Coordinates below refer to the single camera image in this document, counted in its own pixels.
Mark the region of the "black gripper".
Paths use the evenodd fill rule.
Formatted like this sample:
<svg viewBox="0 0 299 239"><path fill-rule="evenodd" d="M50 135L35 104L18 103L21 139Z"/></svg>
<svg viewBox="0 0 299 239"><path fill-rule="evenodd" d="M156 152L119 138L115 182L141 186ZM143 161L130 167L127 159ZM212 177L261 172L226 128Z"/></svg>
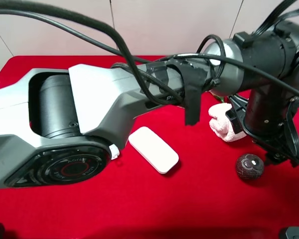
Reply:
<svg viewBox="0 0 299 239"><path fill-rule="evenodd" d="M244 132L266 151L266 164L287 160L299 166L299 135L294 116L299 97L288 97L285 91L272 94L252 90L249 98L228 97L232 108L226 112L235 133Z"/></svg>

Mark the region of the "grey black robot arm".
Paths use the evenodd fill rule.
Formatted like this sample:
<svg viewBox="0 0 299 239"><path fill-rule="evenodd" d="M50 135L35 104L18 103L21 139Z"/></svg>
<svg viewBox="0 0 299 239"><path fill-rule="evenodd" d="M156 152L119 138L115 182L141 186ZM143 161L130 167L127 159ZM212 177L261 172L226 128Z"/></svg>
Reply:
<svg viewBox="0 0 299 239"><path fill-rule="evenodd" d="M124 64L35 68L0 89L0 189L88 180L107 166L110 145L125 147L136 117L181 105L194 125L207 91L229 98L234 131L250 135L272 163L299 165L298 24L236 33L203 53L164 57L138 71L139 81Z"/></svg>

